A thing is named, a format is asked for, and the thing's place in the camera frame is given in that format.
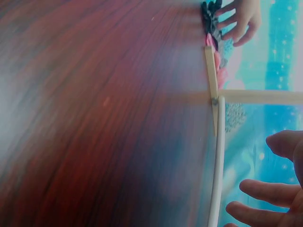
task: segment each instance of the wooden table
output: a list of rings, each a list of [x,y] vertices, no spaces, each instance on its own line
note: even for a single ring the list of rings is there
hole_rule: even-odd
[[[204,227],[197,0],[0,2],[0,226]]]

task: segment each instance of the pink object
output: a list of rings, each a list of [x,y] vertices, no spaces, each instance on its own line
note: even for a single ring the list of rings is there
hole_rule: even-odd
[[[221,64],[221,55],[220,53],[216,50],[215,48],[215,43],[214,43],[214,39],[212,37],[211,34],[207,34],[206,36],[206,45],[207,46],[213,46],[215,49],[214,52],[214,64],[216,67],[216,71],[217,71],[217,82],[218,82],[218,89],[222,89],[224,86],[224,83],[228,77],[228,73],[226,68],[221,68],[220,69],[220,64]]]

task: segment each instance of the white plastic tube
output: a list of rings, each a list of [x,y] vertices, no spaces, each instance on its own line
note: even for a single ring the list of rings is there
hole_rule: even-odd
[[[223,165],[224,165],[224,148],[225,148],[225,98],[219,97],[219,109],[218,109],[218,129],[217,129],[217,142],[216,142],[216,153],[214,163],[214,181],[213,190],[211,197],[211,206],[208,219],[208,227],[217,227],[220,204],[221,204],[221,193],[223,188]]]

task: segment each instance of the white rod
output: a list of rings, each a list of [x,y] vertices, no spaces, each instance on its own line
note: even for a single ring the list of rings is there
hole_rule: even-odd
[[[218,110],[218,130],[217,130],[217,144],[214,163],[214,181],[211,197],[211,206],[208,219],[208,227],[217,227],[221,193],[223,188],[223,165],[224,165],[224,148],[225,148],[225,99],[220,96]]]
[[[303,92],[222,89],[218,94],[224,96],[227,103],[303,105]]]

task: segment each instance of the popsicle stick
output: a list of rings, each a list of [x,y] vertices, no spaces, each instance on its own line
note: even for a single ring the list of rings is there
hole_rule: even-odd
[[[222,89],[218,94],[224,96],[227,103],[303,105],[303,92]]]
[[[207,75],[209,82],[210,95],[212,100],[218,99],[218,81],[217,72],[214,62],[214,48],[212,46],[204,47]],[[218,125],[218,106],[212,103],[213,109],[213,119],[214,119],[214,135],[217,135],[217,125]]]
[[[216,154],[214,164],[214,183],[212,189],[211,206],[208,219],[208,227],[217,227],[223,188],[223,165],[225,152],[225,99],[218,99],[218,135],[216,143]]]

